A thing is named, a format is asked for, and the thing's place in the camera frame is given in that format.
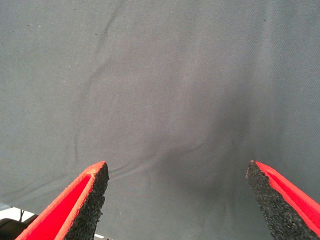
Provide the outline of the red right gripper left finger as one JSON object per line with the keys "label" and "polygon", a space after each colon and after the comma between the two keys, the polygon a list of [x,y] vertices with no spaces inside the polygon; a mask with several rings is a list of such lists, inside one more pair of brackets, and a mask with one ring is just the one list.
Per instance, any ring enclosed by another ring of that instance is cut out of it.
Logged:
{"label": "red right gripper left finger", "polygon": [[105,161],[89,166],[16,238],[93,240],[102,215],[108,180]]}

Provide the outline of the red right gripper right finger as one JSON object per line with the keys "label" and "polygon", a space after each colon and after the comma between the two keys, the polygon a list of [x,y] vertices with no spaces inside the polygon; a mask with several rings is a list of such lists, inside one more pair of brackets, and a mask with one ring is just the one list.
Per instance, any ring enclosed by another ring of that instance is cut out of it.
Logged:
{"label": "red right gripper right finger", "polygon": [[320,204],[272,167],[251,160],[246,179],[275,240],[318,240]]}

